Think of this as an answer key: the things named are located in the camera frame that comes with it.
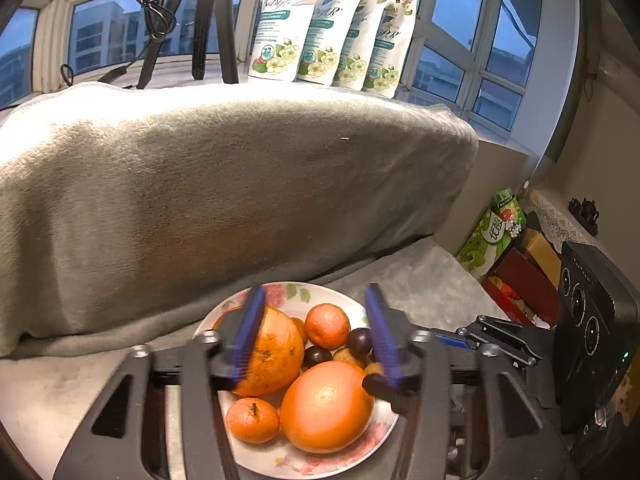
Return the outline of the large speckled orange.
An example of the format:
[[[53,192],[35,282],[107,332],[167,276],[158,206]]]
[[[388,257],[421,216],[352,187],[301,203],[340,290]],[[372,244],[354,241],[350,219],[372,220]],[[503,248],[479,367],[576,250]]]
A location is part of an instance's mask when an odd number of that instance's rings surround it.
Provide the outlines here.
[[[233,390],[237,396],[268,396],[294,382],[302,368],[305,344],[292,318],[267,306],[248,370]]]

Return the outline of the mandarin with stem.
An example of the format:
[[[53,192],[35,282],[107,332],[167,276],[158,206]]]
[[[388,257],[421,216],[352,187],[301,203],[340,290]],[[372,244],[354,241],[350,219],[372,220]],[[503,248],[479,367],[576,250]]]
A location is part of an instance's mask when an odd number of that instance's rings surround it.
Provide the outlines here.
[[[350,322],[346,313],[335,304],[317,304],[307,313],[304,329],[312,344],[335,350],[346,344]]]

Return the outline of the tiny back mandarin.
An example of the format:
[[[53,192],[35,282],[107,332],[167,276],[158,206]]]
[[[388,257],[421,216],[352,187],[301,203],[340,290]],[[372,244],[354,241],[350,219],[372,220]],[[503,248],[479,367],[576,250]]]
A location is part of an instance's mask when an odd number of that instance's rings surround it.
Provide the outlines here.
[[[292,322],[295,324],[296,328],[298,329],[300,336],[303,339],[303,344],[307,344],[308,338],[306,335],[306,330],[305,330],[305,323],[303,320],[301,320],[300,318],[292,318]]]

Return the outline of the red cardboard box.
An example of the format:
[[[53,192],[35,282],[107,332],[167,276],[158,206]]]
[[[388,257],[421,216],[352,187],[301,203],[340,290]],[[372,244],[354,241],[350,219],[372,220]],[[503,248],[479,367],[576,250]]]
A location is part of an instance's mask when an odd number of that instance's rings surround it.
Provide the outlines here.
[[[561,307],[558,291],[517,249],[510,249],[480,284],[510,321],[542,328],[555,326]]]

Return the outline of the brown longan front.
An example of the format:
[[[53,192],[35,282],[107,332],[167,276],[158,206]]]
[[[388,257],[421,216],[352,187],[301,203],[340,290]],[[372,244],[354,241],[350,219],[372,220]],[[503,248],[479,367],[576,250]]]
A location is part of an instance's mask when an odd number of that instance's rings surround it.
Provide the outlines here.
[[[333,359],[334,361],[345,362],[348,364],[355,365],[356,367],[359,367],[359,368],[366,367],[366,364],[364,364],[363,361],[361,361],[356,356],[354,356],[352,352],[350,352],[349,348],[347,347],[337,349],[333,353]]]

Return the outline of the grey fleece blanket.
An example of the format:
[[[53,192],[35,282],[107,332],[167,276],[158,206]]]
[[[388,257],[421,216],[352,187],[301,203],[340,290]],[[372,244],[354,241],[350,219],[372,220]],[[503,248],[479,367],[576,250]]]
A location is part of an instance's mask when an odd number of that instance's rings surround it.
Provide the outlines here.
[[[1,124],[1,420],[50,478],[125,351],[255,283],[370,282],[413,322],[497,307],[438,244],[473,129],[312,84],[76,84]]]

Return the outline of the small front mandarin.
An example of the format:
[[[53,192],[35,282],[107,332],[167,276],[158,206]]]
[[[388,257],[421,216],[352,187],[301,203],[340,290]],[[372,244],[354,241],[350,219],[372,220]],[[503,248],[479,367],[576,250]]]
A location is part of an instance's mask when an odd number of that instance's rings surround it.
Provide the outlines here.
[[[242,398],[230,405],[224,416],[232,436],[249,444],[264,444],[280,431],[278,411],[267,401]]]

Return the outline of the dark plum front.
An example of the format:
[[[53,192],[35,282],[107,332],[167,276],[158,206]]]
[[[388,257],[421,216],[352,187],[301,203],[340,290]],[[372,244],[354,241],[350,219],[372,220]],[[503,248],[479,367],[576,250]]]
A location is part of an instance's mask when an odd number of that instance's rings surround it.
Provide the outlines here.
[[[305,349],[302,370],[309,370],[318,364],[333,360],[332,352],[320,346],[310,346]]]

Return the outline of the brown longan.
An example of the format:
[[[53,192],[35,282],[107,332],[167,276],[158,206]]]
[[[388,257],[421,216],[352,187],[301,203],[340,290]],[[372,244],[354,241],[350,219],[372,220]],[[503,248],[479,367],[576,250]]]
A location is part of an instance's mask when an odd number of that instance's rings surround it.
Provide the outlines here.
[[[380,362],[373,362],[366,366],[364,369],[366,375],[384,375],[384,370]]]
[[[345,362],[348,364],[355,365],[356,367],[359,367],[359,368],[366,367],[366,364],[364,364],[363,361],[361,361],[356,356],[354,356],[352,352],[350,352],[349,348],[347,347],[337,349],[333,353],[333,359],[334,361]]]

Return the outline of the green tissue pack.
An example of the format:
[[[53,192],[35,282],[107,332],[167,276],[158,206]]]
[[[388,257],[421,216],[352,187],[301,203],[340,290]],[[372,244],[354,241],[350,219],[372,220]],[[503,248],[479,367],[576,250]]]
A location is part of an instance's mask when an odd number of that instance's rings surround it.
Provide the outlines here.
[[[526,217],[515,194],[510,188],[500,190],[459,250],[458,263],[481,280],[525,227]]]

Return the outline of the dark plum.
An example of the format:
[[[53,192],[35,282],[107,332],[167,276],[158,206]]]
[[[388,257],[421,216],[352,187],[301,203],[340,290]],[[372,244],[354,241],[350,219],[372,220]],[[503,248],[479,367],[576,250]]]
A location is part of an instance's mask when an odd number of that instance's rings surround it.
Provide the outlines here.
[[[333,360],[332,352],[320,346],[310,346],[305,349],[302,370],[309,370],[318,364]]]
[[[356,359],[367,359],[372,351],[370,328],[359,327],[352,330],[347,336],[347,348]]]

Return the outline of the large smooth orange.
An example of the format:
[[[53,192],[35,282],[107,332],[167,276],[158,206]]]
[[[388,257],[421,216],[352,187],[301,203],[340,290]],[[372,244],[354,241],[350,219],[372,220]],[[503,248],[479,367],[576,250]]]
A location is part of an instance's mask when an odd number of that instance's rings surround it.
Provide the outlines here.
[[[364,370],[330,361],[303,372],[286,390],[280,406],[284,436],[303,452],[331,454],[366,430],[374,400],[362,386]]]

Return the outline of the black tripod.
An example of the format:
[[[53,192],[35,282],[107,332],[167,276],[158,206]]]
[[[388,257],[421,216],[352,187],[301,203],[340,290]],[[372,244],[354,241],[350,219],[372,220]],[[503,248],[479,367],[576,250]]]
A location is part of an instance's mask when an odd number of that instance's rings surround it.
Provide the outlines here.
[[[145,16],[149,33],[144,61],[137,87],[145,88],[151,81],[160,56],[160,47],[177,25],[176,12],[182,0],[137,0]],[[222,80],[226,84],[239,81],[238,62],[235,55],[233,0],[196,0],[191,74],[202,80],[206,72],[206,55],[209,27],[216,27],[218,55]]]

